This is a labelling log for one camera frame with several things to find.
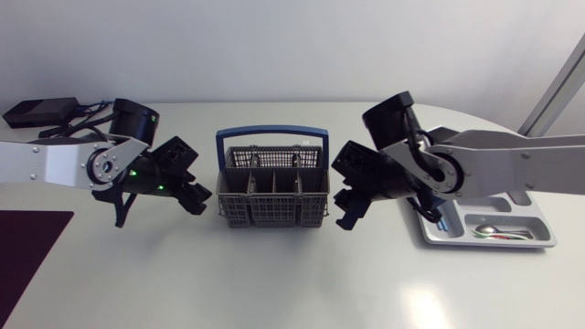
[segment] metal spoon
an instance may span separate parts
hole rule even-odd
[[[511,230],[511,231],[503,231],[503,230],[499,230],[494,225],[484,224],[484,225],[479,225],[477,228],[475,228],[475,230],[478,231],[478,232],[487,233],[487,234],[493,234],[493,233],[510,233],[510,234],[521,235],[521,236],[527,237],[529,239],[533,239],[534,238],[532,236],[532,234],[530,233],[530,231],[525,230],[525,229]]]

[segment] gray plastic basket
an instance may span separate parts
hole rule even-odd
[[[322,137],[320,146],[230,147],[223,139],[254,133]],[[231,228],[319,228],[327,215],[328,135],[302,126],[248,126],[219,131],[219,214]]]

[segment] blue basket handle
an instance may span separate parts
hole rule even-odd
[[[223,140],[229,137],[257,133],[289,133],[321,137],[323,143],[323,166],[325,170],[329,168],[329,133],[327,130],[296,125],[266,124],[229,128],[218,131],[218,133],[216,133],[216,145],[218,146],[219,171],[226,169]]]

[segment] metal pole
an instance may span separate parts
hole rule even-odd
[[[585,35],[518,133],[542,137],[585,82]]]

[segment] dark purple mat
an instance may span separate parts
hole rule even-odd
[[[70,211],[0,210],[0,327],[72,217]]]

